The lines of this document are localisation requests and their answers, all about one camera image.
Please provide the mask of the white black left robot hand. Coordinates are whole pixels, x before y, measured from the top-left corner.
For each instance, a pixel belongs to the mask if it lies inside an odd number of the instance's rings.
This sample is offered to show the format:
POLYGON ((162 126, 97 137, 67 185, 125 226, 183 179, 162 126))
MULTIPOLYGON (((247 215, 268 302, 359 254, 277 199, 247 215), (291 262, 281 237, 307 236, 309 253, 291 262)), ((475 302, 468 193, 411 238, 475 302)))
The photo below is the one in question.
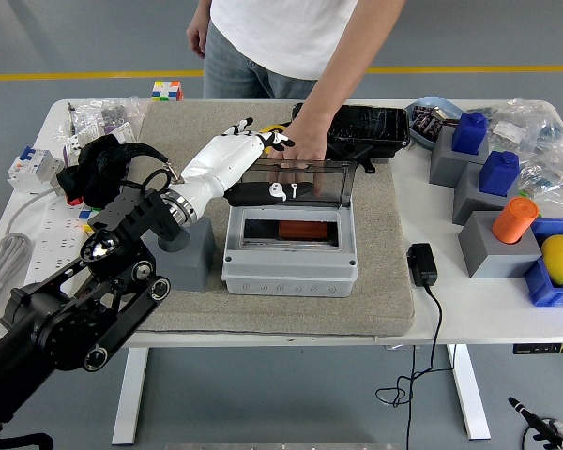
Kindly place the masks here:
POLYGON ((232 206, 274 205, 295 201, 313 192, 311 182, 249 182, 240 178, 269 146, 276 150, 294 143, 272 132, 252 132, 249 117, 214 137, 185 167, 183 181, 171 191, 198 213, 216 198, 226 198, 232 206))

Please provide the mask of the person's right hand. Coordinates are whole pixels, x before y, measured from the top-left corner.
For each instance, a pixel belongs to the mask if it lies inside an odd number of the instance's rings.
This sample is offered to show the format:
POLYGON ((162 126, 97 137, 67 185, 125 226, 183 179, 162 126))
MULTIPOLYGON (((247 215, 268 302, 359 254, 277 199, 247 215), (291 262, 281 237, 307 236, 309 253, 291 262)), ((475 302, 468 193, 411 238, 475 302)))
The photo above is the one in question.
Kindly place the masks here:
POLYGON ((205 58, 206 37, 208 33, 209 19, 194 17, 190 22, 186 36, 190 50, 199 58, 205 58))

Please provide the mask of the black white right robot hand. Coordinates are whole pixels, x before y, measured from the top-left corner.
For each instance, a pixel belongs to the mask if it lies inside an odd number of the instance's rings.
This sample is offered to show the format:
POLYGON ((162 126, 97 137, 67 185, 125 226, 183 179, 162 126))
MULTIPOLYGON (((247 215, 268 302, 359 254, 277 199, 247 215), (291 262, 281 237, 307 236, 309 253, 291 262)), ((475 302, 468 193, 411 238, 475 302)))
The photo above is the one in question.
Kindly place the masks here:
POLYGON ((527 424, 537 431, 535 439, 546 441, 545 449, 563 449, 563 422, 560 420, 545 421, 531 412, 523 403, 514 397, 508 397, 510 405, 518 412, 527 424))

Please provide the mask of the person's left hand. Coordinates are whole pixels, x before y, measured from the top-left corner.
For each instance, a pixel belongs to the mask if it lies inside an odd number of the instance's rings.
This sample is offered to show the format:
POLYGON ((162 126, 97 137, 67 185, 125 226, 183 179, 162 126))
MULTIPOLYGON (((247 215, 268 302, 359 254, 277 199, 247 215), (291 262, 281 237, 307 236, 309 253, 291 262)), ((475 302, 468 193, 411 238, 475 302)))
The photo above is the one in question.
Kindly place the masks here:
POLYGON ((268 157, 276 160, 324 160, 327 151, 329 124, 296 118, 285 129, 284 135, 295 143, 283 151, 271 149, 268 157))

